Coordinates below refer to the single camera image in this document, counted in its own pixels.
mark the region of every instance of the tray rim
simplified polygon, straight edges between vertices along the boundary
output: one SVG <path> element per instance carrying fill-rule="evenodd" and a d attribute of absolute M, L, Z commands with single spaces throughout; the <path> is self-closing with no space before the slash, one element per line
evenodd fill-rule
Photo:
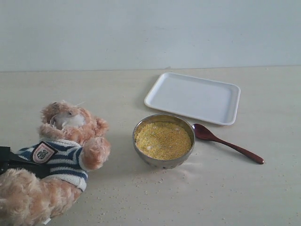
<path fill-rule="evenodd" d="M 154 89 L 158 86 L 158 83 L 167 74 L 180 75 L 180 76 L 183 76 L 183 77 L 193 78 L 193 79 L 197 79 L 197 80 L 201 80 L 201 81 L 209 81 L 209 82 L 213 82 L 213 83 L 219 83 L 219 84 L 230 85 L 230 86 L 235 87 L 237 89 L 237 91 L 238 91 L 238 94 L 235 97 L 235 110 L 234 110 L 232 121 L 221 122 L 221 121 L 215 121 L 215 120 L 205 119 L 205 118 L 202 118 L 202 117 L 193 117 L 193 116 L 191 116 L 189 114 L 179 113 L 177 111 L 167 110 L 167 109 L 164 109 L 164 108 L 155 107 L 155 106 L 152 106 L 152 105 L 148 104 L 147 103 L 147 99 L 149 98 L 150 94 L 154 91 Z M 157 78 L 156 82 L 153 84 L 153 86 L 151 87 L 151 89 L 149 90 L 149 92 L 147 93 L 147 95 L 145 96 L 143 102 L 149 108 L 156 109 L 156 110 L 159 110 L 159 111 L 163 111 L 163 112 L 166 112 L 166 113 L 177 114 L 177 115 L 180 115 L 180 116 L 183 116 L 183 117 L 187 117 L 187 118 L 191 118 L 191 119 L 196 119 L 196 120 L 200 120 L 200 121 L 206 121 L 206 122 L 213 123 L 213 124 L 216 124 L 216 125 L 229 126 L 229 125 L 234 124 L 234 122 L 236 121 L 237 112 L 238 112 L 238 105 L 239 105 L 239 100 L 240 100 L 240 94 L 241 94 L 240 87 L 238 85 L 236 85 L 236 84 L 233 84 L 233 83 L 228 83 L 228 82 L 223 82 L 223 81 L 217 81 L 217 80 L 211 80 L 211 79 L 203 79 L 203 78 L 199 78 L 199 77 L 192 76 L 192 75 L 186 75 L 186 74 L 180 74 L 180 73 L 174 73 L 174 72 L 165 72 L 165 73 L 162 73 Z"/>

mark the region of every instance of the striped sweater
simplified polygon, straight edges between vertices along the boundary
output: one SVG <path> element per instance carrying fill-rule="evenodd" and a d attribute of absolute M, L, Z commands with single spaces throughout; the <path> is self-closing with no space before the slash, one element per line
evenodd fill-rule
<path fill-rule="evenodd" d="M 47 164 L 50 167 L 50 176 L 47 178 L 59 178 L 85 191 L 88 170 L 82 162 L 81 153 L 82 146 L 65 139 L 42 139 L 39 144 L 16 152 L 28 161 Z"/>

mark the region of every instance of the fur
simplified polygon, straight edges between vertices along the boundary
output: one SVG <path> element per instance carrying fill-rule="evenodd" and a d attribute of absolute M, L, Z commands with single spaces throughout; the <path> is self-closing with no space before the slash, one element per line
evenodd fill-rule
<path fill-rule="evenodd" d="M 50 124 L 53 117 L 64 113 L 69 117 L 81 114 L 85 125 L 58 129 Z M 97 170 L 108 160 L 111 151 L 104 137 L 108 123 L 84 108 L 65 101 L 49 104 L 41 111 L 39 136 L 68 139 L 83 146 L 82 160 L 88 170 Z M 0 176 L 0 225 L 35 226 L 64 214 L 77 201 L 81 190 L 56 178 L 39 180 L 24 169 L 9 169 Z"/>

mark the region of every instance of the table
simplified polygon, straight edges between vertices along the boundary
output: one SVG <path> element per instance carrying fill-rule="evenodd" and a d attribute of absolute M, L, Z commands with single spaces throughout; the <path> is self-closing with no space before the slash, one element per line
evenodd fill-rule
<path fill-rule="evenodd" d="M 216 136 L 265 159 L 253 163 L 220 144 L 197 140 L 171 170 L 150 168 L 132 143 L 135 125 L 160 111 L 143 99 L 172 71 L 241 88 L 236 122 L 194 119 Z M 79 104 L 110 124 L 112 150 L 89 174 L 87 190 L 48 226 L 285 226 L 301 223 L 301 66 L 189 70 L 0 73 L 0 144 L 17 150 L 38 140 L 40 110 Z"/>

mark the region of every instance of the spoon handle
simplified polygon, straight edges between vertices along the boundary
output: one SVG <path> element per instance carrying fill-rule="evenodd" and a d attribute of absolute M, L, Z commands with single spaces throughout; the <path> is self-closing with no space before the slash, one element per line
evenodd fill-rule
<path fill-rule="evenodd" d="M 229 146 L 231 148 L 233 148 L 234 150 L 242 153 L 243 155 L 245 155 L 246 157 L 248 157 L 249 159 L 252 159 L 254 162 L 258 163 L 258 164 L 263 164 L 264 163 L 264 159 L 261 158 L 260 156 L 242 148 L 242 147 L 239 147 L 239 146 L 236 146 L 236 145 L 233 145 L 229 142 L 226 142 L 224 140 L 221 140 L 221 139 L 217 139 L 216 142 L 218 143 L 221 143 L 223 145 L 226 145 L 226 146 Z"/>

